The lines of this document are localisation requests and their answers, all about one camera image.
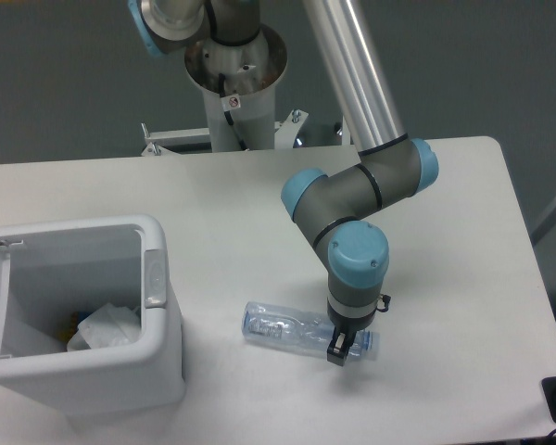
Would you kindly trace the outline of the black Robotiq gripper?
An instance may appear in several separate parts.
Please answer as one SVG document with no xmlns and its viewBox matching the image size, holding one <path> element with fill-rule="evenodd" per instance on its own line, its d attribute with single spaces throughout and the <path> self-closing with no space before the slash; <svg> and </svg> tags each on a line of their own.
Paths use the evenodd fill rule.
<svg viewBox="0 0 556 445">
<path fill-rule="evenodd" d="M 358 318 L 346 317 L 333 309 L 329 309 L 327 313 L 334 325 L 334 332 L 326 351 L 326 358 L 330 363 L 344 366 L 354 344 L 354 336 L 373 322 L 375 311 Z"/>
</svg>

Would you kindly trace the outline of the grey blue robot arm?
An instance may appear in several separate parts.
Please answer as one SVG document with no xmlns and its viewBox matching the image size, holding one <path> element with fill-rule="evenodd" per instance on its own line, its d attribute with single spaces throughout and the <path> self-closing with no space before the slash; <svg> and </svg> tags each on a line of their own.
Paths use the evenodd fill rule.
<svg viewBox="0 0 556 445">
<path fill-rule="evenodd" d="M 132 1 L 128 8 L 151 55 L 183 51 L 213 151 L 277 147 L 274 89 L 287 54 L 258 2 Z M 388 308 L 381 292 L 388 242 L 368 217 L 422 192 L 439 167 L 432 148 L 403 128 L 360 4 L 308 1 L 304 8 L 360 159 L 334 175 L 296 173 L 281 200 L 328 273 L 334 331 L 326 356 L 341 365 L 356 334 Z"/>
</svg>

